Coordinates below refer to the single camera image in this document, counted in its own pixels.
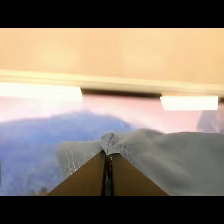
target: bright light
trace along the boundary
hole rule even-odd
[[[55,86],[0,82],[0,96],[43,100],[81,101],[82,92],[76,86]]]
[[[218,96],[162,96],[164,110],[217,110]]]

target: gray fabric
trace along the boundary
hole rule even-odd
[[[106,133],[98,142],[65,143],[59,160],[84,164],[102,149],[120,153],[169,195],[224,195],[224,138],[213,133],[163,134],[139,129]],[[67,175],[74,170],[67,169]]]

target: blue cloth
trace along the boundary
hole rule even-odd
[[[63,141],[98,140],[107,131],[135,128],[112,116],[74,112],[49,119],[0,123],[0,195],[48,191],[63,181],[57,145]]]

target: beige wall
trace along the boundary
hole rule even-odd
[[[0,29],[0,69],[224,85],[224,29]]]

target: gray cloth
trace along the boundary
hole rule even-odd
[[[224,135],[139,129],[96,142],[67,142],[59,161],[69,176],[101,150],[120,153],[169,195],[224,195]]]

